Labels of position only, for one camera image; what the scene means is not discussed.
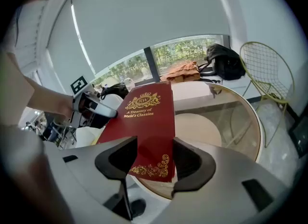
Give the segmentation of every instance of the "gold emblem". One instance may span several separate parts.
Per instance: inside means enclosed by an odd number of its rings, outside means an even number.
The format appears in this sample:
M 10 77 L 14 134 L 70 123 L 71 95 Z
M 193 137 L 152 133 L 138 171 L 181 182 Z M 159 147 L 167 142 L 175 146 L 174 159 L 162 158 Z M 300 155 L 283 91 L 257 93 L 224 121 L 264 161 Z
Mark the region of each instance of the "gold emblem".
M 127 104 L 125 109 L 143 108 L 156 106 L 158 104 L 160 104 L 160 95 L 157 95 L 157 93 L 151 95 L 150 92 L 146 92 L 141 94 L 139 98 L 134 97 L 134 99 Z
M 164 154 L 162 162 L 157 164 L 157 167 L 152 167 L 151 164 L 147 167 L 139 165 L 138 167 L 133 167 L 130 169 L 130 172 L 134 172 L 136 174 L 146 175 L 148 174 L 150 177 L 158 176 L 166 178 L 168 175 L 168 164 L 169 163 L 169 156 Z

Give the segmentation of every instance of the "glass tabletop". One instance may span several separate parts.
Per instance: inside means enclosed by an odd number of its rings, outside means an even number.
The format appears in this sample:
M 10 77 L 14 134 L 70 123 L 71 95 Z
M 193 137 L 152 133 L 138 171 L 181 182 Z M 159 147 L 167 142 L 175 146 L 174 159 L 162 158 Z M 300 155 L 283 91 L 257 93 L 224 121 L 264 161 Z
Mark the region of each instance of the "glass tabletop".
M 262 147 L 260 121 L 251 105 L 236 92 L 208 82 L 172 85 L 176 136 L 190 143 L 229 148 L 257 161 Z M 171 183 L 135 179 L 139 186 L 171 199 Z

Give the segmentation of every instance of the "greenery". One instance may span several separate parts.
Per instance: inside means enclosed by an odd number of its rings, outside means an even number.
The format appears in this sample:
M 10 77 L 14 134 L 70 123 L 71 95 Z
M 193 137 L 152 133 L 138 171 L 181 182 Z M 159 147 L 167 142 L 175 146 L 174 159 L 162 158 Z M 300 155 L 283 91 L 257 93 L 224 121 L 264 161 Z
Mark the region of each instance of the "greenery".
M 199 65 L 204 63 L 206 49 L 213 43 L 215 43 L 214 38 L 203 38 L 154 47 L 153 53 L 160 74 L 165 74 L 171 68 L 181 65 L 186 61 L 196 61 Z M 145 54 L 141 53 L 110 68 L 108 73 L 100 76 L 92 83 L 98 85 L 110 77 L 118 81 L 123 81 L 126 78 L 139 81 L 144 78 L 144 71 L 150 72 L 150 69 Z
M 110 68 L 109 72 L 103 74 L 102 76 L 94 80 L 92 83 L 94 85 L 98 85 L 106 78 L 114 78 L 118 81 L 123 81 L 126 78 L 131 78 L 134 81 L 138 81 L 141 80 L 143 77 L 143 73 L 141 70 L 143 68 L 147 69 L 150 72 L 146 57 L 142 53 Z
M 160 74 L 167 73 L 170 68 L 181 65 L 186 61 L 204 63 L 206 49 L 215 43 L 214 38 L 180 41 L 154 49 L 156 63 Z

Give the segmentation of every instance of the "book cover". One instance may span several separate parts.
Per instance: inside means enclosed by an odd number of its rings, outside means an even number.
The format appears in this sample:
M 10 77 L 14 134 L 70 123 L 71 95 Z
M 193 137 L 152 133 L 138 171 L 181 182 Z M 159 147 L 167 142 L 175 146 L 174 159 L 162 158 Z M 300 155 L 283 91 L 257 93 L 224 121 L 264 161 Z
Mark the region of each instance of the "book cover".
M 129 92 L 98 143 L 137 136 L 137 158 L 129 174 L 153 181 L 171 182 L 174 174 L 172 140 L 175 136 L 170 82 L 136 87 Z

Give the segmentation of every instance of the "metal chair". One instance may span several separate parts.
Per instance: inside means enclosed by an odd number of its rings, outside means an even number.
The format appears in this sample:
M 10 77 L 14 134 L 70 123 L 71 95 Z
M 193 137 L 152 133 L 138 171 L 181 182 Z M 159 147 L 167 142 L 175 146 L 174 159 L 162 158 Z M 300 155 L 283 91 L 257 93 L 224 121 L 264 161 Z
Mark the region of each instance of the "metal chair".
M 267 147 L 272 141 L 280 125 L 280 122 L 284 117 L 284 113 L 287 104 L 290 101 L 291 95 L 293 95 L 295 92 L 293 75 L 290 70 L 290 67 L 281 57 L 281 55 L 278 54 L 271 47 L 260 42 L 246 42 L 240 49 L 240 58 L 247 75 L 250 77 L 250 82 L 243 96 L 246 94 L 250 84 L 252 83 L 261 95 L 260 103 L 264 99 L 271 99 L 274 102 L 283 106 L 281 118 L 268 144 L 266 143 L 265 136 L 264 144 L 265 147 Z M 289 79 L 291 82 L 291 92 L 289 92 L 289 89 L 286 88 L 286 84 L 283 84 L 282 81 L 279 80 L 278 68 L 281 69 L 282 67 L 285 70 L 283 78 L 287 79 L 288 76 L 286 76 L 286 74 L 289 74 Z

